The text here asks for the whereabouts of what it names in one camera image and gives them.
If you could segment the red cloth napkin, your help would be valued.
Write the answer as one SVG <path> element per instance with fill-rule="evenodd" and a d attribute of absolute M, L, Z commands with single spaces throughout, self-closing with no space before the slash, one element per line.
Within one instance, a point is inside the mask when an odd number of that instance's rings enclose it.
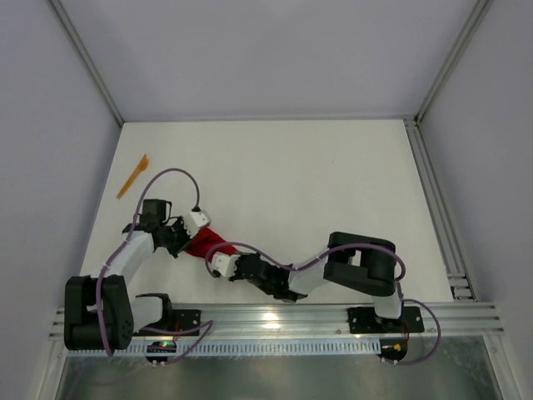
<path fill-rule="evenodd" d="M 222 243 L 225 242 L 223 237 L 209 227 L 205 227 L 192 239 L 185 252 L 196 258 L 207 258 L 211 262 L 216 253 L 231 256 L 237 252 L 237 249 L 232 245 L 222 246 Z"/>

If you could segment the orange plastic fork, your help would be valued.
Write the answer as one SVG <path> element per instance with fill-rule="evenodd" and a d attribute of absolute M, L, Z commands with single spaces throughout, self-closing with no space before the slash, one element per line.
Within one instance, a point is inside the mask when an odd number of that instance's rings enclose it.
<path fill-rule="evenodd" d="M 149 159 L 147 155 L 144 154 L 142 158 L 140 159 L 139 163 L 136 165 L 133 172 L 130 174 L 126 182 L 122 185 L 121 189 L 117 193 L 116 199 L 120 200 L 125 195 L 125 193 L 131 187 L 131 185 L 133 185 L 133 183 L 136 181 L 138 176 L 147 169 L 148 164 L 149 164 Z"/>

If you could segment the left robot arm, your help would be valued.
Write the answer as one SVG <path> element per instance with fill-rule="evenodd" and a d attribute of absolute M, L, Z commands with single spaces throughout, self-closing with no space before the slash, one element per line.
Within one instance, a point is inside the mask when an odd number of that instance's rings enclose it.
<path fill-rule="evenodd" d="M 195 206 L 188 214 L 170 217 L 165 200 L 142 202 L 134 222 L 122 230 L 122 243 L 101 272 L 70 277 L 64 291 L 63 340 L 71 351 L 126 349 L 136 334 L 151 329 L 172 331 L 176 323 L 165 293 L 131 299 L 128 284 L 158 248 L 173 258 L 185 251 L 209 218 Z"/>

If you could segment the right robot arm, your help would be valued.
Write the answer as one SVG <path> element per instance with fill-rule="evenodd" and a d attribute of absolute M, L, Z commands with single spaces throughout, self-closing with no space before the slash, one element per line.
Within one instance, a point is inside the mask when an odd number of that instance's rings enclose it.
<path fill-rule="evenodd" d="M 319 287 L 334 283 L 366 294 L 379 323 L 399 323 L 403 306 L 398 285 L 406 265 L 396 245 L 385 239 L 346 232 L 330 235 L 324 250 L 305 262 L 280 264 L 249 246 L 223 263 L 218 272 L 231 282 L 245 281 L 284 303 L 307 298 Z"/>

